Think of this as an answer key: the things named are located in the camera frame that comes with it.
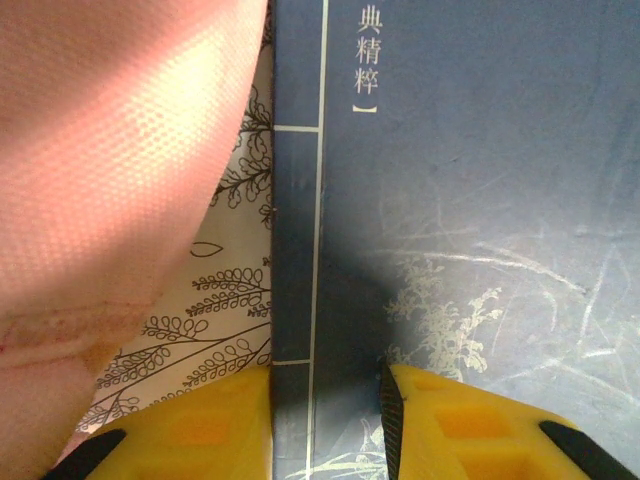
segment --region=pink fabric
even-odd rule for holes
[[[0,6],[0,478],[55,461],[188,250],[233,147],[264,9]]]

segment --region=blue book cover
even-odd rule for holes
[[[388,356],[640,441],[640,6],[279,0],[275,478],[386,478]]]

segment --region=black rubber edge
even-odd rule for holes
[[[126,436],[124,430],[114,429],[85,440],[42,480],[86,479]]]
[[[400,474],[400,454],[402,453],[402,429],[404,425],[404,401],[396,384],[389,364],[382,360],[380,380],[380,409],[384,447],[387,455],[389,480],[398,480]]]
[[[538,426],[592,480],[640,480],[585,433],[551,420]]]

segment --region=yellow plastic object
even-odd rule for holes
[[[127,436],[89,480],[268,480],[269,370],[247,369],[109,423]]]
[[[540,430],[567,420],[423,370],[391,366],[404,400],[400,480],[588,477]]]

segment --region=white horizontal line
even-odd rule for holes
[[[276,367],[279,367],[282,365],[308,365],[309,362],[310,360],[308,358],[304,358],[302,360],[282,360],[282,361],[274,360],[273,362],[271,362],[271,365],[274,365]]]
[[[276,132],[306,132],[306,133],[318,133],[320,131],[318,127],[306,127],[302,125],[274,125],[273,130]]]

